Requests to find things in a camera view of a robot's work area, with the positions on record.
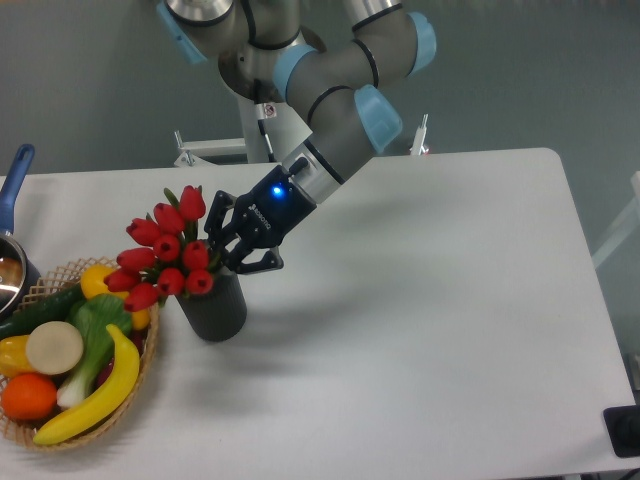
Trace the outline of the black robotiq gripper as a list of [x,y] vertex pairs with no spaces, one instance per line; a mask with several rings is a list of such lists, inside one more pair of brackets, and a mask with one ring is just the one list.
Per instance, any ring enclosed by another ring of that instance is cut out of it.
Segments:
[[[316,209],[290,177],[276,166],[238,198],[223,190],[214,195],[204,231],[209,245],[223,250],[222,262],[230,271],[252,275],[284,267],[276,246]],[[237,235],[240,240],[227,249]]]

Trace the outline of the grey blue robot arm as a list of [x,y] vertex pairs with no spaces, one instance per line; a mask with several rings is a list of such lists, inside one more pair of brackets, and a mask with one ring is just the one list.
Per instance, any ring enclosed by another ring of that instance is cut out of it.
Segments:
[[252,190],[215,195],[208,242],[230,271],[279,269],[284,237],[381,154],[402,121],[382,94],[435,57],[433,26],[399,1],[348,1],[352,40],[325,51],[303,31],[296,1],[162,1],[157,13],[193,63],[216,59],[228,87],[286,104],[309,128]]

